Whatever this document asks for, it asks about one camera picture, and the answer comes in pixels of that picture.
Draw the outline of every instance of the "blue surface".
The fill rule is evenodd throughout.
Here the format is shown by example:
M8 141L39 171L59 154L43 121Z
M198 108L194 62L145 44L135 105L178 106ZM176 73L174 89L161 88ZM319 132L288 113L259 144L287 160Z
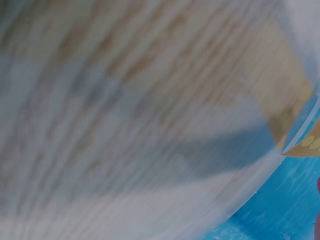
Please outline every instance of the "blue surface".
M320 109L299 141L319 115ZM301 126L299 121L293 125L292 131L297 133ZM313 239L314 221L320 211L316 186L318 176L320 157L286 157L244 206L202 240Z

